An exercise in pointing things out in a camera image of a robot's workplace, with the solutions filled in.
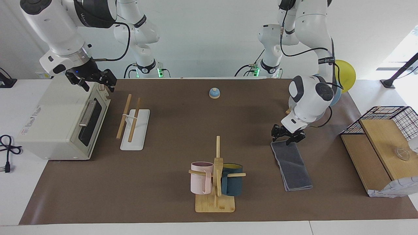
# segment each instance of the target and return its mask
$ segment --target dark green mug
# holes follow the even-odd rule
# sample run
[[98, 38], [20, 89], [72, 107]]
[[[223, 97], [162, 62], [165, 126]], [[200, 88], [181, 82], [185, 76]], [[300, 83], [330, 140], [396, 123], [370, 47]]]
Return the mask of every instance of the dark green mug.
[[222, 169], [222, 194], [227, 196], [239, 196], [242, 192], [242, 177], [227, 177], [228, 174], [242, 173], [242, 165], [236, 163], [224, 163]]

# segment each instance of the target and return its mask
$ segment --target wire cage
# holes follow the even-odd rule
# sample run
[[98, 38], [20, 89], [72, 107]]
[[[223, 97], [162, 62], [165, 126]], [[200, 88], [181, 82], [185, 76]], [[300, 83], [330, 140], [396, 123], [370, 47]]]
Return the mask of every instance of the wire cage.
[[340, 135], [365, 134], [360, 124], [365, 119], [392, 119], [407, 141], [418, 136], [418, 115], [409, 106], [374, 106]]

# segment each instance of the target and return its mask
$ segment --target white table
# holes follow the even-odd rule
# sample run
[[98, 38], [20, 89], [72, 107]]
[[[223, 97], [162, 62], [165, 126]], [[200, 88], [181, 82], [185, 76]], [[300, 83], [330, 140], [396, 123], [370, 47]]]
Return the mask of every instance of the white table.
[[[19, 80], [12, 89], [0, 90], [0, 134], [16, 136], [48, 87], [50, 80]], [[405, 105], [396, 90], [383, 89], [378, 81], [359, 80], [350, 94], [363, 114], [375, 105]], [[0, 153], [0, 164], [5, 153]], [[46, 165], [28, 151], [12, 156], [13, 173], [0, 173], [0, 234], [417, 234], [418, 220], [138, 223], [138, 224], [19, 224], [26, 205]], [[411, 200], [418, 205], [418, 195]]]

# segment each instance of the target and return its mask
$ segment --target white toaster oven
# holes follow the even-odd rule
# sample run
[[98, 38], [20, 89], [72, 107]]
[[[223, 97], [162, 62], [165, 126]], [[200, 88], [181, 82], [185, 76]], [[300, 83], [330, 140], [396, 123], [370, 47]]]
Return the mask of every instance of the white toaster oven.
[[89, 86], [55, 76], [15, 142], [43, 159], [90, 159], [110, 100], [103, 85]]

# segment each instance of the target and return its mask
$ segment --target label on toaster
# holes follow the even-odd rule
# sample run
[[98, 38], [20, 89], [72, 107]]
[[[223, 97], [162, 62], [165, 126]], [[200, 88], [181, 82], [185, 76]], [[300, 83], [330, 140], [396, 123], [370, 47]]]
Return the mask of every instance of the label on toaster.
[[26, 135], [29, 132], [31, 126], [33, 125], [33, 123], [35, 122], [37, 116], [41, 112], [42, 107], [43, 107], [43, 105], [36, 106], [36, 108], [33, 111], [32, 115], [29, 117], [26, 125], [23, 127], [22, 131], [20, 132], [21, 135]]

